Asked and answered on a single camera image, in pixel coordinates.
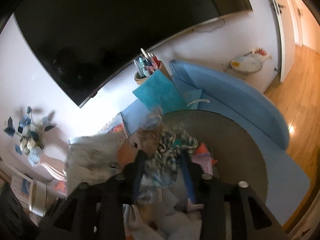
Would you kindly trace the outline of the lilac patterned cloth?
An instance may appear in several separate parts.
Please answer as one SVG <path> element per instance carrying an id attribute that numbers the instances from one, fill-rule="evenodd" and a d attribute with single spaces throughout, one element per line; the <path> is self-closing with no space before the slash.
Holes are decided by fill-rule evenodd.
<path id="1" fill-rule="evenodd" d="M 213 175 L 213 159 L 209 153 L 193 155 L 191 161 L 199 164 L 204 173 Z"/>

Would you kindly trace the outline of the white fluffy plush toy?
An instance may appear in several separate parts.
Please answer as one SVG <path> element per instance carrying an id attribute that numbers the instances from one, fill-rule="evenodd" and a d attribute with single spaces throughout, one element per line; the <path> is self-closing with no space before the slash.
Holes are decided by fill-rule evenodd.
<path id="1" fill-rule="evenodd" d="M 123 205 L 126 239 L 199 239 L 199 211 L 176 209 L 178 199 L 168 189 L 144 187 L 136 202 Z"/>

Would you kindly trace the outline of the coral red pouch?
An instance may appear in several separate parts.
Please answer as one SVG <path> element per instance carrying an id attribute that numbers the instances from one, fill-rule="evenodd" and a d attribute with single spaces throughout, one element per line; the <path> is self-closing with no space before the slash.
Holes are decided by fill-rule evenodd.
<path id="1" fill-rule="evenodd" d="M 210 152 L 208 150 L 208 147 L 204 142 L 200 143 L 200 145 L 194 151 L 193 155 L 203 154 L 203 153 L 209 153 L 210 154 Z M 217 163 L 217 160 L 214 159 L 213 157 L 211 157 L 211 158 L 213 159 L 213 165 L 215 165 Z"/>

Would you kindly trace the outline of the blue patterned fabric bundle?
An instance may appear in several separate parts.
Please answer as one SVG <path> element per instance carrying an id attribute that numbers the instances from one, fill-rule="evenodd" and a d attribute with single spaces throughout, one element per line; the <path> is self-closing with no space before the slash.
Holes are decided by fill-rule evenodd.
<path id="1" fill-rule="evenodd" d="M 152 131 L 141 129 L 138 139 L 146 160 L 137 202 L 142 205 L 160 202 L 162 189 L 176 183 L 182 152 L 192 155 L 199 144 L 185 130 L 172 131 L 161 127 Z"/>

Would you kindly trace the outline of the gold cylindrical canister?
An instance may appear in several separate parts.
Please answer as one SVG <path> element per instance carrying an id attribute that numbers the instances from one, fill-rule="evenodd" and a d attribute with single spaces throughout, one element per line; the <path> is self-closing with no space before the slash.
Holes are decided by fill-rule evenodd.
<path id="1" fill-rule="evenodd" d="M 44 217 L 57 198 L 66 197 L 64 191 L 57 188 L 59 182 L 54 180 L 50 183 L 43 183 L 39 180 L 33 180 L 29 196 L 29 210 L 32 213 Z"/>

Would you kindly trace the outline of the blue white artificial flowers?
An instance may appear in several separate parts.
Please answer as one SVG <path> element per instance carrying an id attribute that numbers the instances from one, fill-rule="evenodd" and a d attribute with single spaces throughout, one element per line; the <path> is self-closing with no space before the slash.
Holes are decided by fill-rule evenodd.
<path id="1" fill-rule="evenodd" d="M 28 162 L 32 167 L 40 165 L 41 157 L 44 150 L 44 133 L 49 132 L 56 126 L 51 123 L 47 116 L 39 122 L 33 120 L 33 109 L 28 106 L 25 115 L 14 126 L 12 117 L 7 120 L 4 133 L 9 137 L 19 137 L 19 144 L 15 144 L 15 151 L 19 155 L 26 155 Z"/>

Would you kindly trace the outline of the pen holder with pens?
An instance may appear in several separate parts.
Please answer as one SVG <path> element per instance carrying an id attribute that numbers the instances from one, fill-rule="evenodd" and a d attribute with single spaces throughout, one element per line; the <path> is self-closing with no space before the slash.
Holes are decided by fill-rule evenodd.
<path id="1" fill-rule="evenodd" d="M 154 72 L 161 72 L 169 80 L 172 80 L 162 61 L 159 61 L 152 52 L 147 52 L 143 48 L 140 50 L 143 57 L 133 60 L 133 64 L 137 68 L 134 80 L 138 85 L 143 84 Z"/>

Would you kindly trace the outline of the white door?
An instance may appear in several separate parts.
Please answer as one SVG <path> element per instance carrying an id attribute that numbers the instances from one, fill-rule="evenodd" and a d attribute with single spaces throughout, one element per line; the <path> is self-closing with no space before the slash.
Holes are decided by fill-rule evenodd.
<path id="1" fill-rule="evenodd" d="M 287 78 L 295 62 L 295 34 L 291 16 L 291 0 L 272 0 L 279 26 L 281 67 L 280 82 Z"/>

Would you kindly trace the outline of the books stack at wall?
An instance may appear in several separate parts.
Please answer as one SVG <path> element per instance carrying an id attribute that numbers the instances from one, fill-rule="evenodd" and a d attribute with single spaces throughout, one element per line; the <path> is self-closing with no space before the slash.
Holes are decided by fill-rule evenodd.
<path id="1" fill-rule="evenodd" d="M 29 206 L 29 197 L 32 185 L 33 180 L 29 177 L 17 173 L 12 174 L 10 187 L 16 198 L 24 206 Z"/>

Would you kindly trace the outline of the black wall television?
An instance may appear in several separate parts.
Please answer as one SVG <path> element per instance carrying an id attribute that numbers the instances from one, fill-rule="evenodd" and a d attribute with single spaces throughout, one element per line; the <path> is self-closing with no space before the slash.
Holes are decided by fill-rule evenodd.
<path id="1" fill-rule="evenodd" d="M 141 49 L 251 9 L 249 0 L 24 0 L 14 16 L 46 71 L 83 106 Z"/>

